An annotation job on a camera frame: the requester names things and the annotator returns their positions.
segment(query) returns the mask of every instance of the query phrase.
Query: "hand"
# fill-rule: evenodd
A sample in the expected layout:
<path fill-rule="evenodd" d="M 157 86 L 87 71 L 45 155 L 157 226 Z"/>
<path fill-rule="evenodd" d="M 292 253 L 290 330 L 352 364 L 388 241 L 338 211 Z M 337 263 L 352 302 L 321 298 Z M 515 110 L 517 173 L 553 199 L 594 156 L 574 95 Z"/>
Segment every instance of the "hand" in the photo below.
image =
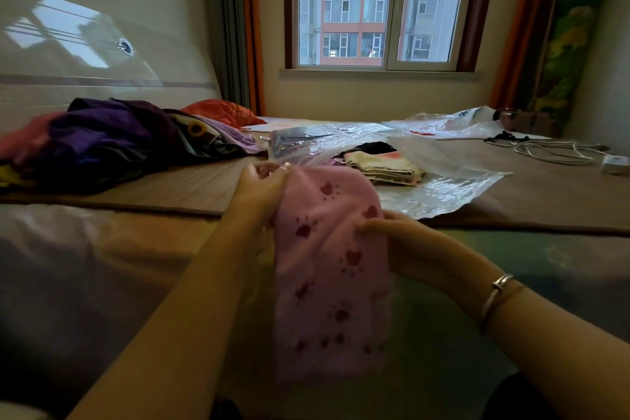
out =
<path fill-rule="evenodd" d="M 358 231 L 387 236 L 391 271 L 422 281 L 456 301 L 462 294 L 477 296 L 471 291 L 479 289 L 483 297 L 502 275 L 484 256 L 446 234 L 401 213 L 384 214 L 385 219 L 367 220 Z"/>
<path fill-rule="evenodd" d="M 254 232 L 268 226 L 284 195 L 290 169 L 288 163 L 280 166 L 271 161 L 245 167 L 223 221 L 238 222 Z"/>

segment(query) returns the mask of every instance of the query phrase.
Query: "building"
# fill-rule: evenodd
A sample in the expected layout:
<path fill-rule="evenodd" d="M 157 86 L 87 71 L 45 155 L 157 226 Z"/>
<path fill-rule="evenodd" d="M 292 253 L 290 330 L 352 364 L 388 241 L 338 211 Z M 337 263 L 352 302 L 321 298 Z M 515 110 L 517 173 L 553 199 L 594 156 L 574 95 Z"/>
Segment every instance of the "building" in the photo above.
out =
<path fill-rule="evenodd" d="M 405 0 L 400 61 L 448 61 L 459 0 Z M 301 65 L 381 66 L 389 0 L 300 0 Z"/>

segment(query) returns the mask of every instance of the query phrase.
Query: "brown window trim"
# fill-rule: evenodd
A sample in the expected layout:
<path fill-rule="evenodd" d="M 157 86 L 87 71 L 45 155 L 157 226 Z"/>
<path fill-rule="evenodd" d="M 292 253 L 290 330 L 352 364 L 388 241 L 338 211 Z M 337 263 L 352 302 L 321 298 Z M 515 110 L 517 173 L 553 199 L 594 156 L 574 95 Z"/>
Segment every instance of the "brown window trim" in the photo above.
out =
<path fill-rule="evenodd" d="M 489 4 L 490 0 L 469 0 L 468 2 L 466 24 L 457 59 L 457 72 L 475 71 Z M 284 58 L 287 69 L 295 68 L 293 9 L 293 0 L 284 0 Z"/>

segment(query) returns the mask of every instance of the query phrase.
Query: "silver bracelet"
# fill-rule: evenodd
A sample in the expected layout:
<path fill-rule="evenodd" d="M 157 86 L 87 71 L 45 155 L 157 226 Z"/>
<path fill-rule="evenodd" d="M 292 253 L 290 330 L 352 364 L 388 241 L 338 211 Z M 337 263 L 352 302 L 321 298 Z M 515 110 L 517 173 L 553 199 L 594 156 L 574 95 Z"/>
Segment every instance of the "silver bracelet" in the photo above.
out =
<path fill-rule="evenodd" d="M 503 292 L 503 286 L 505 286 L 505 283 L 513 278 L 514 276 L 511 274 L 504 274 L 499 279 L 497 279 L 496 281 L 492 283 L 492 292 L 490 293 L 488 300 L 486 300 L 481 306 L 481 322 L 479 323 L 479 325 L 481 326 L 481 335 L 483 335 L 483 331 L 484 331 L 483 327 L 485 326 L 488 313 L 490 312 L 490 309 L 492 305 L 494 304 L 494 300 L 496 299 L 496 297 L 499 295 L 500 292 Z"/>

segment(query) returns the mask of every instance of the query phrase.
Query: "pink cloth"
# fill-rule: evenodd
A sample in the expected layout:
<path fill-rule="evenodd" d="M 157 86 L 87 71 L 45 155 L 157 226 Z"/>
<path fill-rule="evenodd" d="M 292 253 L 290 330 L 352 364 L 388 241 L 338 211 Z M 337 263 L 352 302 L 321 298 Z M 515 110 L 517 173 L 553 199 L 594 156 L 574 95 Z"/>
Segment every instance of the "pink cloth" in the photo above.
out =
<path fill-rule="evenodd" d="M 0 160 L 12 160 L 16 165 L 22 164 L 50 140 L 48 123 L 63 112 L 52 112 L 36 116 L 28 125 L 0 137 Z"/>
<path fill-rule="evenodd" d="M 275 218 L 277 378 L 359 375 L 384 362 L 389 268 L 374 187 L 346 167 L 296 167 Z"/>

